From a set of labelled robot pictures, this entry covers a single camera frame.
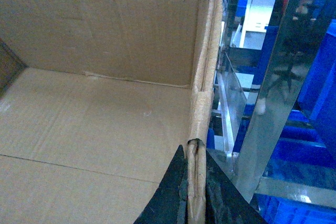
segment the blue container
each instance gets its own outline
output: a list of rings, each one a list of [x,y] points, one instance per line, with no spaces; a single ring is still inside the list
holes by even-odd
[[[236,12],[237,17],[245,16],[246,6],[247,6],[247,0],[238,0],[238,6]]]
[[[325,35],[298,102],[336,159],[336,20]]]
[[[268,224],[336,224],[336,210],[268,195],[257,195]]]

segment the cardboard wall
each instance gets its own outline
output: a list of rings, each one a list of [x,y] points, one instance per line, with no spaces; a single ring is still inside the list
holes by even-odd
[[[24,64],[0,40],[0,93],[24,68]]]
[[[199,2],[0,0],[0,37],[30,67],[188,87]]]

